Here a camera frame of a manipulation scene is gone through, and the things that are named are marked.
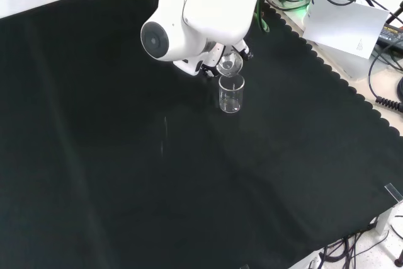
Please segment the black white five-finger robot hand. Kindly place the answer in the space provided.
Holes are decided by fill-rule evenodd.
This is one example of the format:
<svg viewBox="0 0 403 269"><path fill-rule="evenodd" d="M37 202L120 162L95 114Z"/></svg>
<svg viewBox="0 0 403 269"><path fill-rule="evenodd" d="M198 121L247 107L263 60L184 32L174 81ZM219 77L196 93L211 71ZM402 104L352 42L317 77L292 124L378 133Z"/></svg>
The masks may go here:
<svg viewBox="0 0 403 269"><path fill-rule="evenodd" d="M177 60L173 64L191 76L234 77L240 73L244 62L252 58L253 53L244 40L235 45L209 42L200 55Z"/></svg>

